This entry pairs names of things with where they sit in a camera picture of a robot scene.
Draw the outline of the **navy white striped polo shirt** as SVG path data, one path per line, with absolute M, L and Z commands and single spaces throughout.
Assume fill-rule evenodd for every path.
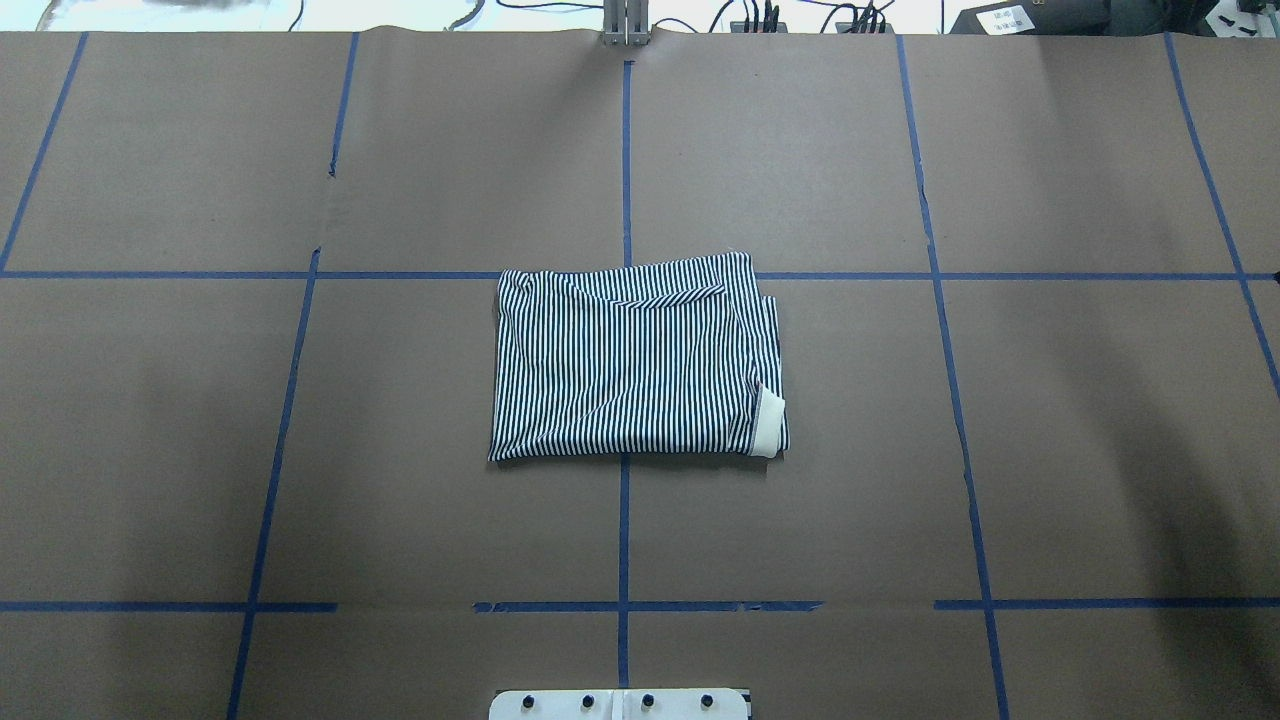
M 778 304 L 745 252 L 508 269 L 495 318 L 493 462 L 788 447 Z

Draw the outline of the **brown table mat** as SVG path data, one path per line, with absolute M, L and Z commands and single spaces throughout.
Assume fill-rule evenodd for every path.
M 1277 45 L 3 35 L 3 716 L 1277 716 Z M 748 252 L 788 451 L 486 460 Z

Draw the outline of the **black box with label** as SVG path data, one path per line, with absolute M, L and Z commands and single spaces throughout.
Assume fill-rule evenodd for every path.
M 1102 35 L 1111 1 L 992 1 L 960 10 L 947 35 Z

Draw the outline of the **aluminium frame post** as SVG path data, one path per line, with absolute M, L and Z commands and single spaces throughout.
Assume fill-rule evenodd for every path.
M 605 46 L 640 47 L 652 40 L 648 0 L 604 0 L 602 42 Z

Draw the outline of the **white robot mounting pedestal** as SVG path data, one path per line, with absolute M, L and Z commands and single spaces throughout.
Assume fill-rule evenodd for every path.
M 503 691 L 489 719 L 753 719 L 748 691 L 727 687 Z

